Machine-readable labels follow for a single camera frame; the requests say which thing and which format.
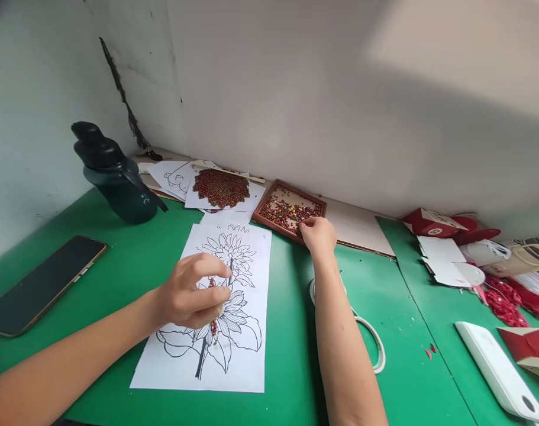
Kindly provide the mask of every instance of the red box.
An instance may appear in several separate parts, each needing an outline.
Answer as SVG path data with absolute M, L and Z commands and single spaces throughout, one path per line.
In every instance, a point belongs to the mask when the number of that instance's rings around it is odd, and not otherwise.
M 415 235 L 424 237 L 449 238 L 460 230 L 468 230 L 450 217 L 424 208 L 409 213 L 402 221 L 411 225 Z
M 539 328 L 498 327 L 498 332 L 516 364 L 539 376 Z

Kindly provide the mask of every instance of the stack of paper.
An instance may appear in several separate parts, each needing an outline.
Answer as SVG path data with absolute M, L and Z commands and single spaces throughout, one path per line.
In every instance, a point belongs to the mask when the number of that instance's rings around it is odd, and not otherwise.
M 211 161 L 204 161 L 204 163 L 208 166 L 216 167 Z M 250 196 L 244 202 L 239 202 L 232 208 L 227 206 L 220 211 L 220 208 L 211 205 L 207 198 L 198 198 L 198 193 L 192 190 L 195 178 L 200 170 L 204 170 L 204 168 L 196 166 L 192 162 L 183 161 L 162 161 L 148 168 L 149 174 L 157 181 L 161 189 L 165 193 L 184 201 L 186 208 L 197 208 L 205 214 L 218 214 L 225 211 L 240 212 L 242 214 L 236 217 L 232 216 L 232 220 L 240 217 L 241 221 L 245 221 L 246 224 L 249 223 L 251 215 L 265 193 L 265 187 L 249 182 Z

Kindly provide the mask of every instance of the seed tray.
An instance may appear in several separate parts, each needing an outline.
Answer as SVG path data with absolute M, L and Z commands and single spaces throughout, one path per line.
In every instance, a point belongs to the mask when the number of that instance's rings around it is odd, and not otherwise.
M 305 244 L 299 222 L 306 217 L 325 217 L 327 203 L 277 179 L 257 205 L 251 220 L 300 244 Z

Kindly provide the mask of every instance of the black water bottle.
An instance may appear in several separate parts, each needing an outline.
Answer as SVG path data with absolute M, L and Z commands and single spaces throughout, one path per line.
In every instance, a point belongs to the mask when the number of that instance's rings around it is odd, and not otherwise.
M 151 220 L 157 206 L 167 206 L 141 180 L 135 161 L 127 158 L 116 141 L 86 121 L 72 124 L 78 138 L 74 151 L 84 162 L 84 176 L 109 202 L 114 212 L 130 224 Z

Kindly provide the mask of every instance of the white paper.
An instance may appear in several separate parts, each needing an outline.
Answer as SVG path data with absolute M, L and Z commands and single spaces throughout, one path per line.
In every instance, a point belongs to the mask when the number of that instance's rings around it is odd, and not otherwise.
M 422 253 L 430 260 L 446 260 L 447 262 L 462 262 L 466 259 L 459 250 L 457 243 L 450 238 L 417 237 Z
M 256 183 L 250 182 L 250 198 L 253 202 L 253 209 L 249 212 L 240 212 L 234 210 L 205 210 L 199 209 L 204 213 L 201 220 L 201 225 L 213 225 L 219 228 L 227 229 L 228 225 L 247 225 L 251 221 L 253 211 L 263 198 L 265 187 Z
M 251 228 L 256 231 L 192 226 L 182 257 L 212 253 L 227 265 L 232 259 L 231 296 L 216 320 L 216 344 L 209 324 L 199 331 L 174 324 L 163 327 L 149 337 L 131 388 L 264 392 L 271 232 Z M 227 284 L 214 280 L 216 285 Z M 208 284 L 204 278 L 199 287 Z
M 185 199 L 185 207 L 186 208 L 197 208 L 197 209 L 219 209 L 219 206 L 213 206 L 210 204 L 210 201 L 208 201 L 208 198 L 198 198 L 198 193 L 193 191 L 192 188 L 194 188 L 194 184 L 196 182 L 196 176 L 198 175 L 197 172 L 200 172 L 201 170 L 204 170 L 203 167 L 194 166 L 195 172 L 190 178 L 189 185 L 188 185 L 188 192 L 186 194 Z M 249 173 L 241 173 L 244 176 L 249 176 Z M 225 206 L 223 210 L 233 210 L 233 211 L 253 211 L 253 203 L 251 201 L 251 192 L 250 196 L 246 198 L 245 201 L 240 201 L 238 204 L 236 204 L 233 207 Z
M 422 257 L 427 264 L 435 280 L 439 284 L 451 287 L 472 287 L 469 281 L 460 273 L 460 271 L 451 262 L 445 260 L 433 260 Z
M 216 226 L 227 229 L 228 225 L 247 225 L 253 212 L 235 212 L 233 210 L 220 210 L 217 213 L 204 213 L 201 225 Z
M 193 174 L 191 162 L 162 161 L 149 167 L 148 171 L 166 192 L 185 200 L 188 183 Z

